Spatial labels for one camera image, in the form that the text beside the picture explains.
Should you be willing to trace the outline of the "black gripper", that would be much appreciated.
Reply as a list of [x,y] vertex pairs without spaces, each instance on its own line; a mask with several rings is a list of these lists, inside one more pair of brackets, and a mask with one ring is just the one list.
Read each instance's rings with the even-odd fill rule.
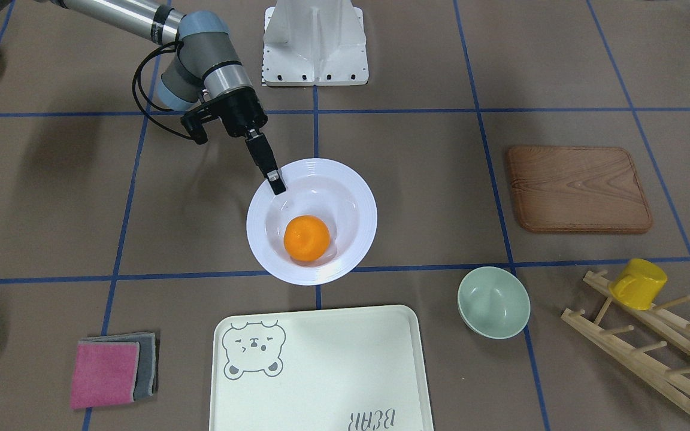
[[216,98],[217,116],[231,137],[246,139],[246,147],[274,195],[287,190],[271,145],[261,128],[268,116],[254,89],[244,87]]

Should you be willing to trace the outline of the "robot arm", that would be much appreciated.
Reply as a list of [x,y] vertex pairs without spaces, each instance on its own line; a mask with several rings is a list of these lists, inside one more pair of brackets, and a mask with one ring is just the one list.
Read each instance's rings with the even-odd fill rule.
[[219,120],[226,133],[243,138],[255,165],[274,194],[286,191],[265,134],[268,118],[229,36],[227,24],[214,12],[189,14],[153,1],[57,1],[56,5],[92,17],[156,44],[132,79],[132,96],[144,98],[140,74],[148,61],[174,54],[157,80],[156,110],[180,111],[181,138],[203,145],[205,124]]

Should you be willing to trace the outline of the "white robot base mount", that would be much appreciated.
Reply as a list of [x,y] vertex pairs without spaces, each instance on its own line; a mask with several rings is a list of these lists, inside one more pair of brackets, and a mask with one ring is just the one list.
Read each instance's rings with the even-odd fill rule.
[[364,12],[351,1],[278,1],[265,9],[261,82],[361,86],[370,70]]

